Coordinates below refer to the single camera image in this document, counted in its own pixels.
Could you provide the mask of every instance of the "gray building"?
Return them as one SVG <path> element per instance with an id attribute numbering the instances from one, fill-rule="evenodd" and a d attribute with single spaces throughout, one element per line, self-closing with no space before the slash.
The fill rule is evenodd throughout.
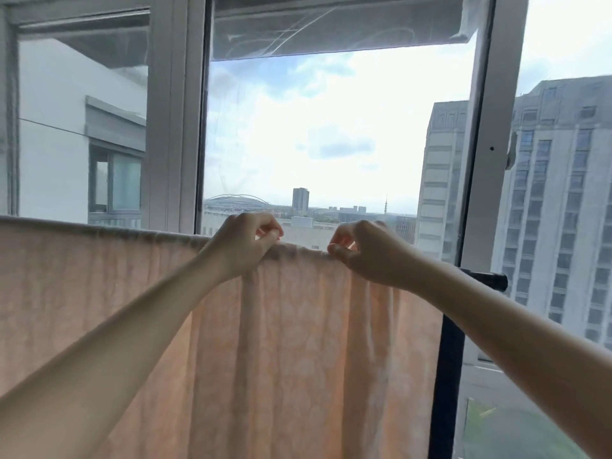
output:
<path id="1" fill-rule="evenodd" d="M 306 188 L 293 189 L 293 202 L 291 208 L 297 214 L 306 214 L 308 212 L 308 199 L 310 192 Z"/>
<path id="2" fill-rule="evenodd" d="M 466 101 L 436 103 L 417 246 L 453 261 L 466 155 Z M 493 255 L 507 295 L 612 349 L 612 76 L 543 81 L 518 97 Z"/>

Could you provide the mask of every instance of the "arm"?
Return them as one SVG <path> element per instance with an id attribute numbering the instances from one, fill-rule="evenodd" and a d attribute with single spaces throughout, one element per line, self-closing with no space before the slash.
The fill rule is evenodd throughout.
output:
<path id="1" fill-rule="evenodd" d="M 341 226 L 328 247 L 364 278 L 413 292 L 455 322 L 593 459 L 612 457 L 612 357 L 450 264 L 419 253 L 384 224 Z"/>
<path id="2" fill-rule="evenodd" d="M 189 313 L 254 268 L 280 235 L 271 214 L 228 218 L 195 259 L 16 386 L 0 400 L 0 457 L 90 457 Z"/>

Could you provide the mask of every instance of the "person's left hand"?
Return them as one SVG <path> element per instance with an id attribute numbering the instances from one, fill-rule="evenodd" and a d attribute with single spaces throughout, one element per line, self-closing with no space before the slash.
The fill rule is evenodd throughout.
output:
<path id="1" fill-rule="evenodd" d="M 225 282 L 252 270 L 283 235 L 272 214 L 244 212 L 229 216 L 200 256 L 211 261 L 220 283 Z"/>

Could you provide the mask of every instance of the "blue sky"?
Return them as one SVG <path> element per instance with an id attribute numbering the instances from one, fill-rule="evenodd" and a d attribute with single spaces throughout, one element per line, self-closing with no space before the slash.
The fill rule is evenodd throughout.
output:
<path id="1" fill-rule="evenodd" d="M 612 73 L 612 0 L 531 0 L 517 93 L 541 80 Z M 206 198 L 415 214 L 436 101 L 468 99 L 468 44 L 213 63 Z"/>

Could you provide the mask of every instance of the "pink curtain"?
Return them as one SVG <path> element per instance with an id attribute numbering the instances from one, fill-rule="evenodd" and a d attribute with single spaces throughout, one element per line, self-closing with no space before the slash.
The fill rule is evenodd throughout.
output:
<path id="1" fill-rule="evenodd" d="M 203 237 L 0 220 L 0 392 Z M 97 458 L 425 458 L 442 316 L 280 245 L 182 326 Z"/>

